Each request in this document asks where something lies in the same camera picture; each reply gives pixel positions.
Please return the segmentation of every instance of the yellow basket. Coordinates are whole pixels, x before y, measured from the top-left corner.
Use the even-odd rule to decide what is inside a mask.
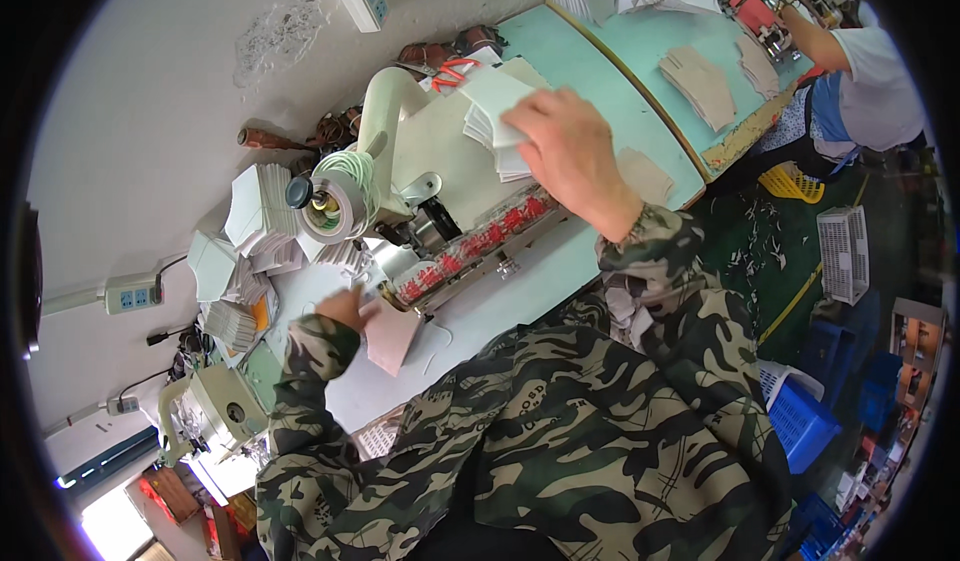
[[[777,198],[799,198],[808,205],[819,203],[826,188],[822,183],[805,180],[802,173],[791,179],[779,165],[756,180]]]

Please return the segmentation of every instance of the tape roll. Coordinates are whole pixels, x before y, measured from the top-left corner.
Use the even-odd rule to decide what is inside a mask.
[[[336,214],[317,210],[313,205],[296,212],[296,222],[321,244],[338,244],[351,236],[366,221],[363,192],[354,178],[343,171],[320,171],[310,177],[314,192],[326,192],[337,201]]]

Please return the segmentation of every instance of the window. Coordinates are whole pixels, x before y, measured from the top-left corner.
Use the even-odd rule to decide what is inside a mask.
[[[83,509],[81,525],[103,561],[127,561],[154,535],[126,494],[115,488]]]

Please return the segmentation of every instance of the person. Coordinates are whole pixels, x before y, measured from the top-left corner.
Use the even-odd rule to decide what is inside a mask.
[[[792,6],[780,17],[800,52],[826,74],[803,81],[776,121],[744,159],[707,187],[736,193],[789,160],[824,183],[840,178],[859,147],[883,152],[917,138],[923,106],[890,36],[867,8],[867,27],[827,31]]]
[[[529,136],[542,187],[600,233],[604,279],[411,399],[390,454],[363,464],[323,394],[360,344],[359,293],[292,322],[261,543],[274,561],[774,558],[786,455],[750,316],[702,266],[703,231],[623,183],[610,126],[573,92],[502,118]],[[644,352],[609,336],[615,289],[654,318]]]

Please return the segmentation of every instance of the camouflage jacket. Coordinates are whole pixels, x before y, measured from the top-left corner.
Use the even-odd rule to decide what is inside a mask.
[[[692,218],[646,206],[601,240],[607,287],[653,314],[645,354],[611,339],[601,288],[501,334],[407,404],[388,457],[358,463],[324,388],[360,337],[290,326],[257,482],[275,561],[399,559],[447,512],[478,443],[474,519],[529,528],[570,559],[769,559],[790,517],[786,455],[763,404],[750,318],[697,257]]]

